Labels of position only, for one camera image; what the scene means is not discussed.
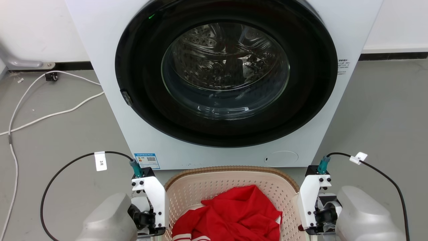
white label tag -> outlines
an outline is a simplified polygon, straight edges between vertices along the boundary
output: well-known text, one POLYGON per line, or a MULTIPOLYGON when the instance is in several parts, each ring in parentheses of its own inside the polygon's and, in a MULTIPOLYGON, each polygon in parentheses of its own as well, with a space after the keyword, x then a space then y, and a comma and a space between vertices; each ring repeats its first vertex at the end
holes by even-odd
POLYGON ((368 156, 367 154, 365 154, 363 152, 359 152, 355 157, 360 161, 364 161, 367 156, 368 156))
POLYGON ((95 152, 95 167, 97 168, 97 172, 107 170, 105 151, 95 152))

teal connector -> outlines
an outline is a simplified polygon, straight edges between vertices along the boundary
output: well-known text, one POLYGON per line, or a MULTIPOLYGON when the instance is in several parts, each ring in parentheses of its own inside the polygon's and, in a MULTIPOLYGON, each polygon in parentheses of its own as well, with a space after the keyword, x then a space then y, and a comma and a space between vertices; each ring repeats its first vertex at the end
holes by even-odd
POLYGON ((325 174, 325 172, 327 171, 327 165, 329 161, 330 161, 330 157, 324 156, 322 158, 320 165, 318 166, 318 169, 317 169, 319 174, 325 174))
POLYGON ((132 160, 129 162, 129 164, 132 166, 132 169, 134 169, 134 174, 136 178, 140 178, 143 176, 143 172, 141 171, 141 167, 138 164, 137 160, 132 160))

metal bracket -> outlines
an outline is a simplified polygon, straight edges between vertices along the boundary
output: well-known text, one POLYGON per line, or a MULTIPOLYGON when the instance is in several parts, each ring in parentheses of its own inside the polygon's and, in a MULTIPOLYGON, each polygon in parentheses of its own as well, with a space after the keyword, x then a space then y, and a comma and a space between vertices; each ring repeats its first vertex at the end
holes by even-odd
POLYGON ((150 167, 143 168, 142 178, 132 178, 132 190, 146 193, 155 213, 157 229, 169 229, 169 198, 163 185, 155 177, 150 167))
POLYGON ((318 192, 321 187, 331 187, 330 174, 328 172, 324 175, 317 174, 317 169, 318 166, 308 166, 305 174, 306 178, 297 195, 297 206, 303 230, 316 226, 314 211, 318 192))
POLYGON ((52 69, 55 62, 42 62, 34 60, 21 60, 9 53, 0 43, 0 59, 5 63, 8 70, 33 70, 52 69))

black baseboard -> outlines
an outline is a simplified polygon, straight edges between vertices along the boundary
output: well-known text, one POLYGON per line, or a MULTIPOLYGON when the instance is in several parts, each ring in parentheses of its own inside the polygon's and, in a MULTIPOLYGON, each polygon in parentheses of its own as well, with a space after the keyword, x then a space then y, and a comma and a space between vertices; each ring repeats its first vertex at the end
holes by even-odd
MULTIPOLYGON (((361 54, 358 61, 370 60, 412 60, 426 59, 428 52, 409 52, 409 53, 382 53, 382 54, 361 54)), ((10 70, 10 72, 47 72, 51 70, 73 71, 73 70, 93 70, 91 62, 61 62, 56 63, 53 69, 42 70, 10 70)))
POLYGON ((361 54, 358 61, 426 59, 428 52, 361 54))
POLYGON ((47 72, 52 70, 73 71, 73 70, 94 70, 90 61, 84 62, 58 62, 53 69, 32 69, 32 70, 9 70, 11 73, 16 72, 47 72))

washing machine door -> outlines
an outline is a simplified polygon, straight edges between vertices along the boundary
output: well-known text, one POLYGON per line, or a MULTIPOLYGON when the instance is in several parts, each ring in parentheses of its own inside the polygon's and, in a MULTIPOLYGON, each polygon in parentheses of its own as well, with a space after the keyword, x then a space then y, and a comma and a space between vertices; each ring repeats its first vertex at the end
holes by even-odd
POLYGON ((153 1, 116 52, 119 87, 142 119, 212 147, 297 130, 324 106, 336 75, 328 31, 295 0, 153 1))

